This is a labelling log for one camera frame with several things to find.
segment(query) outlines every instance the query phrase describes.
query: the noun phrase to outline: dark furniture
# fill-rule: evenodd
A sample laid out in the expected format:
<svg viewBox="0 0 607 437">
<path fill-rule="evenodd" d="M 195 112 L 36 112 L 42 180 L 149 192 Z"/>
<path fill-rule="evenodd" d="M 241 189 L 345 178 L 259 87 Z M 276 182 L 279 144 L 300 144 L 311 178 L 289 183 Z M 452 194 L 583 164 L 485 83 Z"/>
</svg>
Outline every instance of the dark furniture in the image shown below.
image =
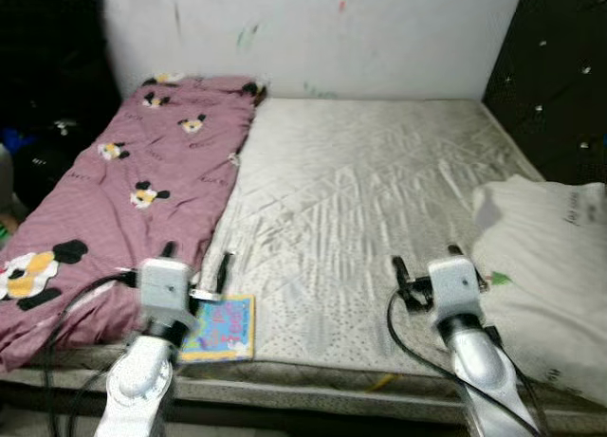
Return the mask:
<svg viewBox="0 0 607 437">
<path fill-rule="evenodd" d="M 605 180 L 607 0 L 520 0 L 484 103 L 547 180 Z"/>
</svg>

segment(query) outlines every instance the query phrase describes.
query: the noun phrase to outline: white mattress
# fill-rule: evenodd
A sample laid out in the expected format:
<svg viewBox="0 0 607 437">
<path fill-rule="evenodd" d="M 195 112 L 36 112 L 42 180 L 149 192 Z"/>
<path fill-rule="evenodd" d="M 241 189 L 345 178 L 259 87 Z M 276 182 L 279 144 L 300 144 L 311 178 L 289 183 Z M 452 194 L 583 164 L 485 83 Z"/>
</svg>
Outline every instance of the white mattress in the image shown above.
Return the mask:
<svg viewBox="0 0 607 437">
<path fill-rule="evenodd" d="M 448 244 L 469 252 L 473 189 L 515 173 L 542 179 L 475 101 L 268 100 L 203 276 L 234 252 L 227 290 L 256 296 L 256 361 L 432 374 L 388 335 L 391 256 L 426 275 Z M 426 316 L 400 326 L 447 361 Z"/>
</svg>

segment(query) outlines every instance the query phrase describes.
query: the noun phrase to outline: pink bedsheet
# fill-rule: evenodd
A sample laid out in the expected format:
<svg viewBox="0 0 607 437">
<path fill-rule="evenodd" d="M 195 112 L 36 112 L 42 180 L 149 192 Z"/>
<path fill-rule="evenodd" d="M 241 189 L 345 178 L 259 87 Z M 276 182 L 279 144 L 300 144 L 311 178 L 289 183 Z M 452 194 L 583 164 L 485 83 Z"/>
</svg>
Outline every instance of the pink bedsheet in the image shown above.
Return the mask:
<svg viewBox="0 0 607 437">
<path fill-rule="evenodd" d="M 0 252 L 0 372 L 27 363 L 94 280 L 177 241 L 198 265 L 236 179 L 255 87 L 244 77 L 147 81 Z M 60 346 L 116 340 L 138 324 L 138 291 L 115 284 L 75 309 Z"/>
</svg>

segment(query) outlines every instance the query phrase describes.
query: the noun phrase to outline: floor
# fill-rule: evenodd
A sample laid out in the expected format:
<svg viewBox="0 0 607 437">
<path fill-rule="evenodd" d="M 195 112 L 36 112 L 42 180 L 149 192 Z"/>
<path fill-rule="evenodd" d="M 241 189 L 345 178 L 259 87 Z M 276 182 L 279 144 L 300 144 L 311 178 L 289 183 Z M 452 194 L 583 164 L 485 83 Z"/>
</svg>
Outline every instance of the floor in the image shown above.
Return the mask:
<svg viewBox="0 0 607 437">
<path fill-rule="evenodd" d="M 42 412 L 7 409 L 0 414 L 0 437 L 47 437 L 47 415 Z M 81 417 L 77 422 L 76 437 L 92 437 L 99 418 Z M 166 437 L 288 437 L 284 432 L 251 428 L 219 428 L 211 426 L 169 423 Z"/>
</svg>

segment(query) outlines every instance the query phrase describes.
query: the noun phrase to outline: book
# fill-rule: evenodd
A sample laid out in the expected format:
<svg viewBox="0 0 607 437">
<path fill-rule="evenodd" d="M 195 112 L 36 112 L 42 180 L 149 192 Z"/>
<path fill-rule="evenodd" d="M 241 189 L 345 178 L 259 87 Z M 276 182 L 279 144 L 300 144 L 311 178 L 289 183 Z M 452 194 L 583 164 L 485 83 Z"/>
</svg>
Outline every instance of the book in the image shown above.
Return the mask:
<svg viewBox="0 0 607 437">
<path fill-rule="evenodd" d="M 198 327 L 188 335 L 181 346 L 181 363 L 241 361 L 253 358 L 253 295 L 230 296 L 219 302 L 205 301 L 196 318 Z"/>
</svg>

